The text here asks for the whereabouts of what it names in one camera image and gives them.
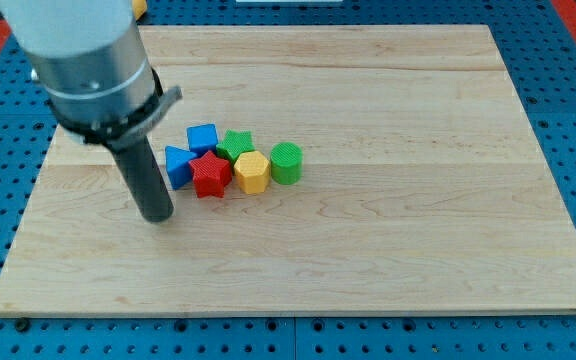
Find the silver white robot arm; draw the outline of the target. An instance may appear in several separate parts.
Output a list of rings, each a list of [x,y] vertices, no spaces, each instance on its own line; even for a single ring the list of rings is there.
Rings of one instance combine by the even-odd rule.
[[[159,90],[127,0],[0,0],[59,124],[113,151],[147,136],[182,97]]]

